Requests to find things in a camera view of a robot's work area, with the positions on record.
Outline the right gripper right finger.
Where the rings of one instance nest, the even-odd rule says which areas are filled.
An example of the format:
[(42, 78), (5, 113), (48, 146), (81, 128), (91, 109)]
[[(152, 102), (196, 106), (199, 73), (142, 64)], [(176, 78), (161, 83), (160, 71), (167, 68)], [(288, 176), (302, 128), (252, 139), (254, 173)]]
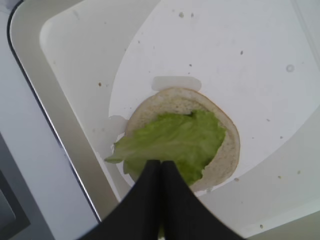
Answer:
[(173, 161), (161, 164), (162, 224), (166, 240), (242, 240), (194, 195)]

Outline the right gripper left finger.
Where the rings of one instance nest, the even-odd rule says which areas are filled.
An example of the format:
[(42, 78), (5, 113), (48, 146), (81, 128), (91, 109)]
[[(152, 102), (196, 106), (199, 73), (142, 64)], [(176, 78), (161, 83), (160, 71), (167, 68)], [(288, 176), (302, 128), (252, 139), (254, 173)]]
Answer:
[(161, 162), (148, 160), (118, 206), (83, 240), (157, 240), (160, 226)]

